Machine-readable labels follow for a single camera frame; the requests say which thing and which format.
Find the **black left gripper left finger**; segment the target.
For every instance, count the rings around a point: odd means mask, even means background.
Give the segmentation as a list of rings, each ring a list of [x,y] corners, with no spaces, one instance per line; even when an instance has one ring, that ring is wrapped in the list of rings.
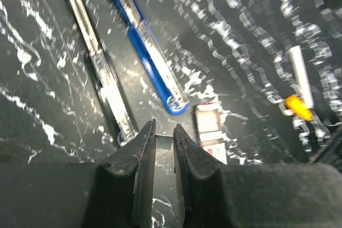
[[[150,227],[156,128],[97,163],[2,163],[1,227]]]

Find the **staple strip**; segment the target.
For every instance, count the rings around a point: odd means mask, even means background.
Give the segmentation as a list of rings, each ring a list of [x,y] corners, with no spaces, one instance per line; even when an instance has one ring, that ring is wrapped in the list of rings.
[[[158,149],[170,150],[173,144],[173,137],[156,134],[156,147]]]

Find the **red staple box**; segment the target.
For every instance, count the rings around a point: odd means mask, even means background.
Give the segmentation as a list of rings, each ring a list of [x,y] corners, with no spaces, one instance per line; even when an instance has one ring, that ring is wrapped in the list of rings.
[[[195,106],[195,126],[198,144],[208,154],[227,164],[226,147],[220,120],[219,106],[216,103]]]

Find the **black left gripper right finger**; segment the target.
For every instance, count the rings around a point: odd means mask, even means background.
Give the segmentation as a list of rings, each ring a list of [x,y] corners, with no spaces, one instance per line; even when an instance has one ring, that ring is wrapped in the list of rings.
[[[341,173],[327,164],[226,165],[177,125],[182,227],[341,227]]]

